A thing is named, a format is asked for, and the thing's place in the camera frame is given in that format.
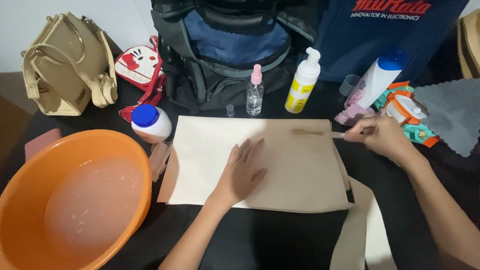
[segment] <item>gray microfiber cloth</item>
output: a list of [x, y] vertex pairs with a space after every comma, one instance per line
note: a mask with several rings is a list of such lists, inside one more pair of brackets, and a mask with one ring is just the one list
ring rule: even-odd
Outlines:
[[457, 154], [468, 157], [479, 137], [480, 79], [416, 87], [414, 97], [429, 113], [421, 122]]

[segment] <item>white squeeze tube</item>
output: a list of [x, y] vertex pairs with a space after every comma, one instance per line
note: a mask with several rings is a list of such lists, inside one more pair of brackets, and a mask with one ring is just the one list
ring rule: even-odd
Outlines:
[[408, 59], [402, 51], [380, 56], [353, 88], [345, 101], [345, 109], [355, 103], [364, 109], [370, 107], [402, 72], [407, 62]]
[[291, 113], [299, 113], [305, 107], [308, 97], [312, 92], [318, 75], [320, 75], [320, 53], [311, 48], [307, 48], [308, 58], [303, 60], [293, 77], [292, 86], [285, 102], [285, 109]]

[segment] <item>left hand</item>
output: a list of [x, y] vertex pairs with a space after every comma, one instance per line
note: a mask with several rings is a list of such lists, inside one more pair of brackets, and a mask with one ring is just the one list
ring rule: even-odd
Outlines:
[[250, 139], [247, 139], [240, 147], [236, 144], [232, 148], [227, 165], [209, 200], [215, 200], [217, 204], [230, 208], [252, 193], [268, 172], [266, 168], [254, 170], [255, 159], [264, 142], [265, 140], [261, 139], [251, 144]]

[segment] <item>hand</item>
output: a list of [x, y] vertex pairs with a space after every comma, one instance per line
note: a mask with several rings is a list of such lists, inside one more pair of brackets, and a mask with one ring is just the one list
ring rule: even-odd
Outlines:
[[374, 116], [360, 119], [354, 127], [345, 132], [344, 139], [364, 143], [375, 153], [386, 156], [401, 167], [405, 167], [413, 157], [421, 155], [393, 117]]
[[232, 148], [220, 180], [208, 199], [230, 208], [252, 193], [268, 172], [265, 168], [254, 170], [255, 159], [264, 142], [261, 139], [251, 144], [250, 139], [247, 139], [240, 147], [236, 144]]

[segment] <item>white wall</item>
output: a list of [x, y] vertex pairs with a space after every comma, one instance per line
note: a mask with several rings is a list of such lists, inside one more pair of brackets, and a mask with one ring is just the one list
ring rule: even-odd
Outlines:
[[71, 11], [108, 32], [122, 49], [147, 45], [156, 35], [150, 0], [0, 0], [0, 73], [21, 71], [20, 52], [28, 49], [45, 18]]
[[468, 2], [465, 9], [462, 11], [462, 14], [460, 15], [460, 17], [468, 15], [470, 12], [474, 11], [475, 9], [480, 9], [480, 0], [470, 0], [470, 2]]

